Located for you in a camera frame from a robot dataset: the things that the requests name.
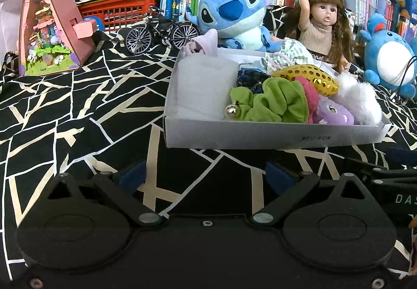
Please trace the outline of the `brown-haired baby doll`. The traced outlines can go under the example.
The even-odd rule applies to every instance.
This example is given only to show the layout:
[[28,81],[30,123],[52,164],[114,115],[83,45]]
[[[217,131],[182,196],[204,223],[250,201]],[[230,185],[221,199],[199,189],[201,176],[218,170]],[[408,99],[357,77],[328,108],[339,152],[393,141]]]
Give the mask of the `brown-haired baby doll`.
[[284,16],[281,29],[326,59],[338,73],[350,70],[353,49],[343,0],[298,0]]

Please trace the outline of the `orange plastic crate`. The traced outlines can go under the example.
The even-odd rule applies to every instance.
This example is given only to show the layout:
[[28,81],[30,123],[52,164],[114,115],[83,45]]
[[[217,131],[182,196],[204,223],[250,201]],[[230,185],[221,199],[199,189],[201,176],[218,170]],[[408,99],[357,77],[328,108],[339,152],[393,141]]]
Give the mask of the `orange plastic crate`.
[[150,7],[159,6],[160,0],[97,0],[78,5],[83,18],[98,17],[104,31],[117,29],[137,23],[144,18]]

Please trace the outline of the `blue Stitch plush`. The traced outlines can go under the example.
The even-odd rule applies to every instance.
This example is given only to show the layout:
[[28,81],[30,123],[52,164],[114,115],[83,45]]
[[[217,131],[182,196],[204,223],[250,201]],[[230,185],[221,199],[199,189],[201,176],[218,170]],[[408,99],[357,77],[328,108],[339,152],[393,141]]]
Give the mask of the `blue Stitch plush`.
[[263,25],[269,0],[200,0],[197,12],[187,8],[186,19],[202,34],[215,29],[222,46],[277,52],[282,41]]

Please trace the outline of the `white shallow cardboard box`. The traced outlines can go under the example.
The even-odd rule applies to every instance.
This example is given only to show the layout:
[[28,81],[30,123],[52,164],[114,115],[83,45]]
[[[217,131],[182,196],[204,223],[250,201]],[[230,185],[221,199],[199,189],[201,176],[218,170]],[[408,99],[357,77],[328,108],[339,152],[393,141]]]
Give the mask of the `white shallow cardboard box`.
[[[260,51],[220,48],[213,57],[233,60],[239,68],[263,56]],[[175,63],[185,57],[182,48]],[[235,121],[226,115],[222,121],[198,121],[171,118],[164,113],[165,142],[169,148],[294,149],[363,145],[381,142],[390,127],[386,117],[378,125],[347,126]]]

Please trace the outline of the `white towel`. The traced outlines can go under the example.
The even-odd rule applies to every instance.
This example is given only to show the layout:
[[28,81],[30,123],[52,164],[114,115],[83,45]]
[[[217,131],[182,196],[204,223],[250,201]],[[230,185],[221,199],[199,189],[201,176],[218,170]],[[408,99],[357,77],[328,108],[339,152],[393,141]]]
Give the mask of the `white towel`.
[[175,64],[165,103],[165,115],[198,121],[222,121],[235,86],[238,63],[192,54]]

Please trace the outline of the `green white striped cloth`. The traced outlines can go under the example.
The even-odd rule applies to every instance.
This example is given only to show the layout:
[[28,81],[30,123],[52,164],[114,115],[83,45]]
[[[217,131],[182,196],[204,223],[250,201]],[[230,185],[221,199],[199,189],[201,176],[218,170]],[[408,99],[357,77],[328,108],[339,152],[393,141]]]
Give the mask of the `green white striped cloth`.
[[313,65],[314,59],[308,49],[298,40],[285,38],[280,42],[281,48],[274,52],[266,52],[264,57],[249,64],[250,68],[272,75],[292,65]]

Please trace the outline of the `pale pink cloth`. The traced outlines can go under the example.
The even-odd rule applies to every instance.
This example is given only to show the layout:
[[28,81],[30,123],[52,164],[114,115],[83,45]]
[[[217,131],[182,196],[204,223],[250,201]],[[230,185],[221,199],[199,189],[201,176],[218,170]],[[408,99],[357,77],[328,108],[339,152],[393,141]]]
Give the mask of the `pale pink cloth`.
[[210,29],[203,35],[196,36],[185,45],[185,55],[190,56],[195,53],[207,56],[218,55],[218,32]]

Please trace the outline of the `blue round white-belly plush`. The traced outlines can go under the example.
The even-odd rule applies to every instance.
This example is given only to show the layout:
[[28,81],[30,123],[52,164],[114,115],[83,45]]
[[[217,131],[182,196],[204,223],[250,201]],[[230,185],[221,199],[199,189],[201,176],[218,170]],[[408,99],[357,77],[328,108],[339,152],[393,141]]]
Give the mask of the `blue round white-belly plush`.
[[373,14],[367,28],[359,31],[365,40],[363,79],[382,85],[405,99],[416,96],[416,38],[406,41],[387,29],[380,13]]

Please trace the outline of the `white fluffy plush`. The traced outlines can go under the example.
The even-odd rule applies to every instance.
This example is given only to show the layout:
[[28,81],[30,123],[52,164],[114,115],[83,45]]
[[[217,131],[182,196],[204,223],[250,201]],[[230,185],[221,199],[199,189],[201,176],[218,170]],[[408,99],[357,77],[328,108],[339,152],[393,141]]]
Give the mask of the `white fluffy plush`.
[[330,99],[347,109],[356,125],[378,125],[382,121],[382,109],[371,84],[359,82],[347,72],[338,75],[335,81],[339,86],[338,92]]

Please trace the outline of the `black white patterned cloth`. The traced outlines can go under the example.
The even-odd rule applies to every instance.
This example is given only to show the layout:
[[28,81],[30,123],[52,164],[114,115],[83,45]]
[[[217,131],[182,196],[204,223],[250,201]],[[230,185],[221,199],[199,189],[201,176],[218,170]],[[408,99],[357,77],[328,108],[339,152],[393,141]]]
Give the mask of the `black white patterned cloth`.
[[161,214],[245,213],[276,198],[267,164],[336,179],[363,161],[388,169],[389,149],[416,149],[416,104],[382,87],[391,128],[379,144],[314,149],[169,149],[163,106],[177,52],[156,45],[130,56],[122,32],[97,33],[97,51],[73,72],[46,77],[1,73],[1,286],[26,270],[15,231],[59,172],[88,179],[99,171],[146,166],[134,197]]

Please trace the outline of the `purple plush toy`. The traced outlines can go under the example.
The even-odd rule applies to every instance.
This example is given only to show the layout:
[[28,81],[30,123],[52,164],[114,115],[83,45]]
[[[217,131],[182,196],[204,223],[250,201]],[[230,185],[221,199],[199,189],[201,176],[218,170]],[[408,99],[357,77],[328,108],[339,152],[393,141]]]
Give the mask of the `purple plush toy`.
[[312,114],[313,123],[323,125],[353,125],[354,117],[344,106],[319,95],[317,110]]

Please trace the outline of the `pink green scrunchie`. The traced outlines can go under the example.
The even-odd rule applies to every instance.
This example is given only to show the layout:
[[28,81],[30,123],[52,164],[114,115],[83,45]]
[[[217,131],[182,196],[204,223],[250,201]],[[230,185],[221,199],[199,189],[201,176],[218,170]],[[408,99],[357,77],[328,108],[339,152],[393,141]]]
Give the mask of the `pink green scrunchie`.
[[235,121],[264,123],[312,123],[320,101],[319,92],[304,77],[286,80],[269,77],[255,94],[246,87],[230,91],[227,117]]

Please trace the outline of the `pink triangular miniature house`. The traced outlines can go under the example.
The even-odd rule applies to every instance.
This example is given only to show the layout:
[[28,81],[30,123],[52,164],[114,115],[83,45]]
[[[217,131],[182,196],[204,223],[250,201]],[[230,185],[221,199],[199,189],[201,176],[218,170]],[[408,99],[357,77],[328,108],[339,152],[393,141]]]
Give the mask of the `pink triangular miniature house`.
[[84,20],[75,0],[23,0],[19,74],[42,76],[79,69],[95,50],[95,20]]

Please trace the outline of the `dark blue patterned scrunchie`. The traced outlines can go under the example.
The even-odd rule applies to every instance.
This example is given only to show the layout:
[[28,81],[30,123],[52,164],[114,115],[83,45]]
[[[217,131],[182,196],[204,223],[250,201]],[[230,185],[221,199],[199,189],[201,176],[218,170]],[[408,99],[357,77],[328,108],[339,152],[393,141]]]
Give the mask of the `dark blue patterned scrunchie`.
[[262,85],[269,77],[266,73],[254,68],[239,69],[236,86],[245,87],[253,94],[261,94],[263,92]]

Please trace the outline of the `miniature black bicycle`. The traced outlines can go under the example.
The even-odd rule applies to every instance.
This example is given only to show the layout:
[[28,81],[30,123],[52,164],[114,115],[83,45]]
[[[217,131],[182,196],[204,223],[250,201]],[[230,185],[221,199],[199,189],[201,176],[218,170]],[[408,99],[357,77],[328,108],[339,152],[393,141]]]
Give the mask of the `miniature black bicycle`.
[[179,13],[174,18],[163,15],[164,10],[151,6],[144,15],[144,24],[133,26],[124,38],[124,46],[134,54],[146,53],[154,39],[160,39],[164,46],[180,50],[192,39],[199,36],[199,30],[190,21],[179,21]]

